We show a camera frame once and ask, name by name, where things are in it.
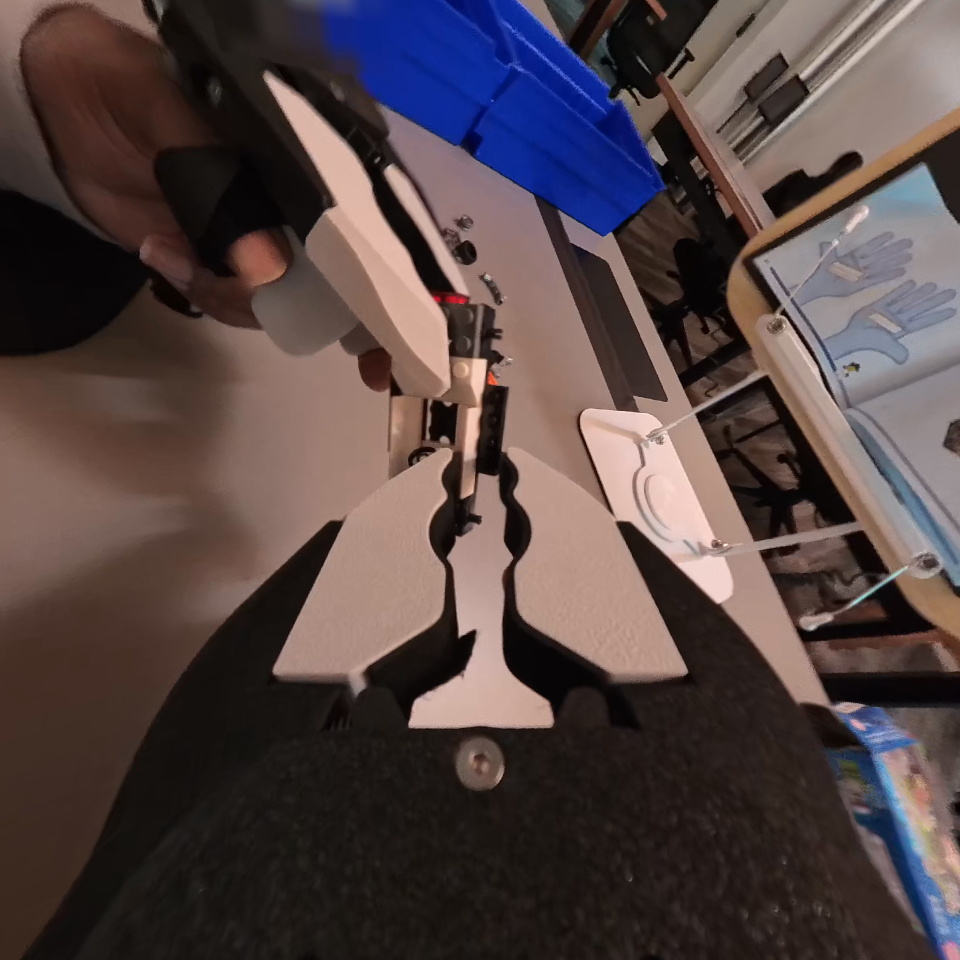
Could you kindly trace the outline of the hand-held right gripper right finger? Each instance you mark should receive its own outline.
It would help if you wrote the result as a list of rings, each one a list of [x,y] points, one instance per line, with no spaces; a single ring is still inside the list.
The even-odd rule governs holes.
[[[565,475],[510,448],[502,646],[506,665],[545,700],[680,681],[689,670],[615,517]]]

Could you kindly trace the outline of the black office chair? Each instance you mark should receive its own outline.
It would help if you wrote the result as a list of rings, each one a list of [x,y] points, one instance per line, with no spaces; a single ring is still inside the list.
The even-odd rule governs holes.
[[[674,247],[682,299],[688,313],[703,325],[713,320],[728,339],[705,358],[688,362],[679,381],[690,387],[749,353],[747,339],[734,321],[727,301],[730,270],[747,234],[737,219],[727,215],[717,199],[713,180],[698,176],[685,150],[671,157],[668,166],[671,180],[689,200],[699,232],[698,239],[682,239]]]
[[[606,57],[613,84],[609,98],[621,93],[634,100],[657,98],[665,76],[717,1],[628,2],[606,33]]]

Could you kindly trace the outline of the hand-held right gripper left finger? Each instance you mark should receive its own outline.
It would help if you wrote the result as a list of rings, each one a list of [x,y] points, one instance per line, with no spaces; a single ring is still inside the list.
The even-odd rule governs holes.
[[[429,455],[343,520],[274,664],[282,682],[416,700],[466,669],[449,556],[459,457]]]

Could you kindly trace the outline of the blue cardboard box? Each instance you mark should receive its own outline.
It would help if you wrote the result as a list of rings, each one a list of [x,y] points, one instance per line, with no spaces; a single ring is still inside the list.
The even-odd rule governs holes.
[[[870,862],[939,958],[959,957],[959,855],[922,746],[881,708],[840,702],[851,742],[825,748]]]

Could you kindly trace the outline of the person's left forearm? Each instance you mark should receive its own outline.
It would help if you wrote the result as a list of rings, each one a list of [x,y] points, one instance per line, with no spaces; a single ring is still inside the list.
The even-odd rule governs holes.
[[[23,192],[42,170],[45,148],[24,86],[21,45],[42,2],[1,2],[1,183]]]

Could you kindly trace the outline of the black textured pad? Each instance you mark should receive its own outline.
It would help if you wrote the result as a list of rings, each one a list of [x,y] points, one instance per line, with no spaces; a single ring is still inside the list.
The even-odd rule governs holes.
[[[138,257],[53,208],[1,191],[1,355],[71,349],[106,328],[144,288]]]

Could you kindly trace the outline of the person's left hand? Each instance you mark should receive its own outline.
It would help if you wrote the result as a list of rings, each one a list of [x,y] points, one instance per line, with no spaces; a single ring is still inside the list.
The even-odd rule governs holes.
[[[20,64],[55,173],[81,214],[204,315],[258,330],[252,295],[283,276],[290,247],[278,231],[248,234],[231,248],[226,278],[196,257],[154,161],[222,141],[186,100],[162,48],[90,6],[59,6],[30,26]]]

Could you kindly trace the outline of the white book stand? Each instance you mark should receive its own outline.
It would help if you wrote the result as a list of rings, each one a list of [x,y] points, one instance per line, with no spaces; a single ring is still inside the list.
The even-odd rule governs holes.
[[[678,565],[707,595],[722,602],[733,594],[728,558],[786,546],[821,543],[826,540],[866,534],[857,520],[820,527],[798,534],[769,535],[759,541],[731,544],[714,536],[695,493],[689,470],[671,438],[680,425],[702,414],[719,411],[726,401],[755,386],[774,387],[769,371],[757,368],[712,399],[692,407],[686,414],[662,423],[652,414],[586,409],[579,420],[582,440],[594,466],[609,509],[621,522],[638,522],[641,533]],[[866,450],[849,445],[856,440],[850,422],[815,390],[805,392],[811,425],[836,457],[847,481],[872,515],[876,531],[894,550],[888,573],[835,610],[816,610],[798,618],[798,629],[811,634],[828,626],[859,604],[876,596],[902,577],[927,584],[945,579],[945,555],[907,509],[906,499],[888,486]]]

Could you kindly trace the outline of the blue storage bin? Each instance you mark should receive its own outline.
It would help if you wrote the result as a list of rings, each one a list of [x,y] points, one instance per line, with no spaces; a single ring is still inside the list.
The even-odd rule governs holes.
[[[521,2],[305,2],[374,100],[607,235],[665,190],[622,102]]]

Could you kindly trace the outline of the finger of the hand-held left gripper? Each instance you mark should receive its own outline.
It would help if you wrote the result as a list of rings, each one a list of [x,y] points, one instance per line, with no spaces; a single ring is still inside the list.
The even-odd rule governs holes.
[[[400,280],[441,304],[470,291],[420,187],[395,150],[378,103],[345,74],[282,68],[268,89],[316,170],[333,212]]]
[[[390,354],[404,393],[450,390],[447,321],[373,193],[334,193],[308,235],[308,255],[356,320]]]

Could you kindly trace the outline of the orange white lego car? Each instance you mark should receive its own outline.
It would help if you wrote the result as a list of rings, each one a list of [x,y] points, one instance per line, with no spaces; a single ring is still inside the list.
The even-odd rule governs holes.
[[[508,388],[497,372],[510,358],[497,350],[502,331],[493,307],[464,294],[436,293],[447,323],[450,390],[437,398],[403,393],[390,381],[388,477],[451,450],[457,466],[453,487],[457,536],[481,523],[474,512],[478,477],[497,476],[506,421]]]

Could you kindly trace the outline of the wooden desk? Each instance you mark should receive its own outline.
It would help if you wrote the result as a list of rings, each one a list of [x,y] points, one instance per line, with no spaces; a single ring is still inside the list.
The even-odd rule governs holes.
[[[627,3],[585,2],[568,41],[582,60],[586,62],[601,39],[607,37],[608,30]],[[673,66],[682,64],[682,58],[678,57]],[[655,136],[656,142],[667,164],[680,150],[685,150],[690,165],[691,158],[696,157],[714,182],[717,193],[731,215],[747,234],[747,239],[753,239],[774,223],[775,216],[762,191],[752,181],[732,148],[708,126],[689,99],[678,90],[670,69],[657,79],[661,90],[657,97],[663,97],[673,120],[659,123],[665,125],[666,129]]]

